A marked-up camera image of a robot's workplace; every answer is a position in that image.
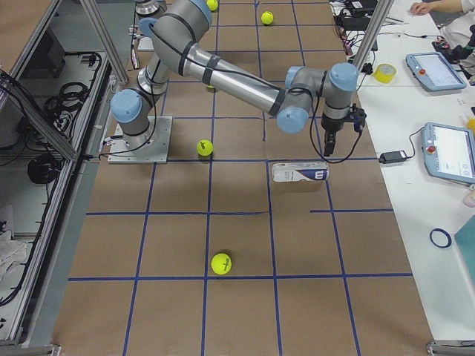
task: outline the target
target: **white sleeve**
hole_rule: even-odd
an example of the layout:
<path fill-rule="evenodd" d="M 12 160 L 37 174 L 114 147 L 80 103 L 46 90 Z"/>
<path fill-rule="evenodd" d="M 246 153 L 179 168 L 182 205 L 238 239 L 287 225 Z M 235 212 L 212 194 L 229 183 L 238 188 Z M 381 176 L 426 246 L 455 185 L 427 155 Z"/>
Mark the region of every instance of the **white sleeve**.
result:
<path fill-rule="evenodd" d="M 475 10 L 475 0 L 461 0 L 461 2 L 464 13 L 467 13 L 470 10 Z"/>

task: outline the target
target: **electronic device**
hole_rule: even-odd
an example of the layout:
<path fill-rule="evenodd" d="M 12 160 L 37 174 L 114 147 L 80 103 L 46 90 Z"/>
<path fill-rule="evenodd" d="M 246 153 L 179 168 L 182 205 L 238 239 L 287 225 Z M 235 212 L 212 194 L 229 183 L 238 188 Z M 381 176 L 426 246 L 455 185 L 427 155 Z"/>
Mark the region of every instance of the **electronic device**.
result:
<path fill-rule="evenodd" d="M 35 184 L 48 184 L 54 181 L 61 171 L 62 164 L 50 153 L 42 154 L 28 163 L 27 174 Z"/>
<path fill-rule="evenodd" d="M 439 52 L 408 54 L 406 64 L 427 91 L 456 90 L 467 86 Z"/>
<path fill-rule="evenodd" d="M 343 17 L 341 26 L 346 31 L 365 31 L 370 24 L 369 17 Z"/>
<path fill-rule="evenodd" d="M 377 4 L 377 0 L 348 0 L 344 3 L 345 7 L 353 17 L 363 17 L 373 14 Z"/>
<path fill-rule="evenodd" d="M 470 40 L 464 47 L 457 45 L 452 49 L 447 41 L 442 37 L 432 42 L 432 45 L 437 52 L 440 52 L 445 59 L 449 61 L 449 63 L 458 63 L 461 59 L 467 59 L 475 49 L 475 24 L 470 26 L 470 31 L 472 32 Z"/>
<path fill-rule="evenodd" d="M 427 172 L 434 177 L 475 183 L 475 139 L 472 130 L 428 122 L 422 130 Z"/>

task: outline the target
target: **power adapter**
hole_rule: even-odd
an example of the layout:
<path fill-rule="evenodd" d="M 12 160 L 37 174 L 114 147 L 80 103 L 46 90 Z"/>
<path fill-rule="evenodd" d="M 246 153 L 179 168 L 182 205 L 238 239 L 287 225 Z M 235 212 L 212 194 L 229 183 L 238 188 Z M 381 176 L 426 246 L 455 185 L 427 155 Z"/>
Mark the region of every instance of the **power adapter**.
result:
<path fill-rule="evenodd" d="M 378 161 L 383 165 L 388 165 L 390 163 L 405 162 L 409 158 L 405 151 L 392 151 L 382 153 Z"/>

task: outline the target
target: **person's hand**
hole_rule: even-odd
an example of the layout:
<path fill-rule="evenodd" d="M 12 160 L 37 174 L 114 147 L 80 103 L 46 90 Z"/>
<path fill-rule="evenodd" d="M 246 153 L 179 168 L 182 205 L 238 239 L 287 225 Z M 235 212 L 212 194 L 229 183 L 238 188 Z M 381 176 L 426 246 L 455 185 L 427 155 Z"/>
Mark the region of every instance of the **person's hand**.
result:
<path fill-rule="evenodd" d="M 424 15 L 432 10 L 430 2 L 415 2 L 410 7 L 410 13 L 415 15 Z"/>

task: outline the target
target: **blue tape grid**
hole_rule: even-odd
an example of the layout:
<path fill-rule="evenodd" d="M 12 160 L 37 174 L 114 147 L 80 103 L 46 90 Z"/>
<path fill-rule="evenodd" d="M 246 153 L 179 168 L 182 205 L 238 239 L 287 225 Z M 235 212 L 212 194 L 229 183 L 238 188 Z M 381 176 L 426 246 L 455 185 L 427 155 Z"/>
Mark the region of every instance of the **blue tape grid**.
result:
<path fill-rule="evenodd" d="M 301 58 L 302 62 L 305 65 L 305 58 L 304 58 L 304 53 L 307 52 L 329 52 L 329 51 L 335 51 L 335 52 L 341 52 L 343 50 L 303 50 L 302 49 L 302 44 L 301 44 L 301 36 L 300 36 L 300 31 L 299 27 L 306 27 L 306 26 L 332 26 L 333 24 L 313 24 L 313 25 L 308 25 L 308 24 L 298 24 L 297 23 L 297 15 L 295 12 L 295 2 L 291 0 L 291 5 L 292 5 L 292 10 L 293 10 L 293 16 L 295 19 L 295 25 L 293 24 L 275 24 L 273 26 L 291 26 L 291 27 L 296 27 L 297 29 L 297 34 L 298 34 L 298 41 L 300 45 L 300 50 L 295 51 L 295 50 L 261 50 L 260 49 L 260 43 L 259 43 L 259 19 L 258 19 L 258 11 L 257 7 L 259 5 L 258 0 L 255 0 L 255 2 L 249 2 L 249 3 L 241 3 L 241 2 L 236 2 L 236 3 L 225 3 L 225 5 L 231 5 L 231 4 L 253 4 L 256 9 L 255 13 L 255 20 L 256 20 L 256 25 L 232 25 L 233 27 L 253 27 L 255 26 L 256 28 L 256 33 L 258 36 L 258 51 L 243 51 L 243 52 L 257 52 L 258 53 L 258 61 L 259 61 L 259 74 L 262 76 L 262 64 L 261 64 L 261 52 L 279 52 L 279 53 L 284 53 L 284 52 L 300 52 L 301 53 Z M 266 5 L 268 4 L 286 4 L 284 2 L 267 2 Z M 327 4 L 326 1 L 315 1 L 315 2 L 307 2 L 305 4 Z M 219 38 L 219 27 L 228 27 L 231 25 L 224 25 L 224 24 L 219 24 L 219 13 L 217 14 L 217 24 L 213 25 L 213 27 L 216 27 L 216 48 L 218 49 L 218 38 Z M 218 51 L 216 50 L 215 53 L 223 53 L 223 52 L 228 52 L 228 51 Z M 170 82 L 190 82 L 190 81 L 181 81 L 181 80 L 171 80 Z M 214 138 L 214 121 L 216 119 L 228 119 L 228 117 L 219 117 L 214 115 L 214 110 L 215 110 L 215 101 L 216 101 L 216 96 L 214 95 L 213 97 L 213 108 L 212 108 L 212 132 L 211 132 L 211 139 L 213 140 Z M 161 109 L 161 114 L 163 115 L 163 108 L 165 107 L 165 102 L 166 102 L 166 93 L 163 97 L 163 102 L 162 102 L 162 109 Z M 175 117 L 175 119 L 209 119 L 209 117 Z M 248 117 L 248 118 L 243 118 L 240 117 L 239 119 L 264 119 L 265 116 L 263 113 L 262 118 L 258 117 Z M 321 141 L 320 141 L 320 136 L 318 133 L 318 125 L 315 126 L 315 129 L 317 131 L 317 137 L 318 137 L 318 145 L 321 149 Z M 263 140 L 266 140 L 266 132 L 265 132 L 265 126 L 263 129 Z M 376 157 L 358 157 L 358 158 L 350 158 L 351 160 L 375 160 L 377 159 Z M 106 212 L 88 212 L 86 215 L 88 216 L 111 216 L 111 215 L 143 215 L 145 216 L 144 219 L 144 224 L 142 228 L 142 237 L 140 241 L 140 250 L 139 250 L 139 256 L 137 259 L 137 267 L 136 267 L 136 273 L 135 276 L 124 276 L 124 277 L 71 277 L 68 279 L 70 282 L 88 282 L 88 281 L 133 281 L 134 282 L 134 287 L 132 291 L 132 296 L 131 296 L 131 304 L 130 304 L 130 309 L 128 313 L 128 322 L 127 322 L 127 328 L 125 332 L 125 339 L 124 339 L 124 346 L 122 350 L 122 356 L 127 355 L 127 349 L 128 349 L 128 340 L 130 337 L 130 331 L 131 331 L 131 324 L 132 320 L 134 317 L 134 307 L 135 307 L 135 300 L 137 296 L 137 287 L 139 281 L 142 280 L 202 280 L 203 281 L 203 324 L 202 324 L 202 336 L 201 336 L 201 355 L 204 356 L 206 354 L 206 300 L 207 300 L 207 288 L 208 288 L 208 281 L 209 280 L 273 280 L 274 283 L 274 297 L 275 297 L 275 320 L 276 320 L 276 326 L 277 326 L 277 339 L 278 339 L 278 351 L 279 355 L 283 355 L 283 348 L 282 348 L 282 340 L 281 340 L 281 325 L 280 325 L 280 315 L 279 315 L 279 299 L 278 299 L 278 281 L 279 280 L 288 280 L 288 279 L 327 279 L 327 278 L 341 278 L 344 282 L 344 290 L 345 294 L 347 297 L 347 307 L 348 307 L 348 313 L 350 316 L 350 321 L 351 321 L 351 326 L 353 330 L 353 337 L 356 345 L 356 351 L 358 353 L 358 356 L 361 356 L 361 350 L 359 347 L 359 340 L 358 340 L 358 332 L 357 332 L 357 327 L 356 327 L 356 322 L 353 314 L 353 307 L 351 303 L 351 297 L 350 297 L 350 291 L 348 287 L 347 280 L 351 278 L 365 278 L 365 277 L 412 277 L 412 273 L 381 273 L 381 274 L 347 274 L 346 269 L 344 266 L 344 259 L 343 259 L 343 254 L 341 251 L 341 244 L 339 240 L 339 235 L 338 235 L 338 226 L 336 224 L 336 219 L 335 219 L 335 214 L 340 214 L 340 213 L 373 213 L 373 212 L 391 212 L 393 209 L 334 209 L 333 208 L 333 201 L 332 201 L 332 194 L 330 191 L 330 185 L 328 182 L 325 182 L 326 188 L 327 188 L 327 196 L 328 200 L 330 203 L 330 209 L 318 209 L 318 210 L 311 210 L 310 213 L 314 214 L 321 214 L 321 213 L 330 213 L 332 216 L 332 223 L 333 223 L 333 228 L 335 231 L 335 240 L 338 248 L 338 257 L 340 260 L 340 266 L 341 266 L 341 273 L 340 274 L 302 274 L 302 275 L 278 275 L 277 274 L 277 266 L 276 266 L 276 259 L 275 259 L 275 242 L 274 242 L 274 233 L 273 233 L 273 220 L 272 220 L 272 200 L 271 200 L 271 195 L 270 195 L 270 173 L 269 173 L 269 164 L 272 162 L 309 162 L 313 161 L 314 159 L 210 159 L 209 160 L 209 186 L 208 186 L 208 204 L 207 204 L 207 211 L 184 211 L 184 212 L 160 212 L 160 211 L 150 211 L 150 206 L 151 206 L 151 197 L 152 197 L 152 191 L 153 191 L 153 186 L 154 186 L 154 179 L 155 175 L 157 172 L 157 166 L 154 165 L 152 175 L 151 175 L 151 183 L 150 183 L 150 188 L 148 192 L 148 201 L 147 201 L 147 207 L 145 211 L 126 211 L 126 212 L 121 212 L 121 211 L 106 211 Z M 171 159 L 169 162 L 199 162 L 199 159 Z M 267 196 L 268 196 L 268 205 L 269 205 L 269 210 L 268 211 L 242 211 L 242 212 L 211 212 L 211 199 L 212 199 L 212 166 L 213 162 L 265 162 L 266 163 L 266 184 L 267 184 Z M 147 229 L 147 222 L 148 222 L 148 217 L 150 215 L 158 215 L 158 214 L 167 214 L 167 215 L 172 215 L 172 214 L 183 214 L 183 215 L 192 215 L 192 214 L 202 214 L 207 216 L 206 220 L 206 256 L 205 256 L 205 269 L 204 269 L 204 276 L 187 276 L 187 277 L 181 277 L 181 276 L 151 276 L 151 277 L 142 277 L 140 276 L 140 265 L 142 261 L 142 255 L 143 255 L 143 247 L 144 247 L 144 242 L 145 242 L 145 233 Z M 270 224 L 270 244 L 271 244 L 271 252 L 272 252 L 272 275 L 264 275 L 264 276 L 209 276 L 208 275 L 208 261 L 209 261 L 209 223 L 210 223 L 210 216 L 211 215 L 250 215 L 250 214 L 268 214 L 269 215 L 269 224 Z"/>

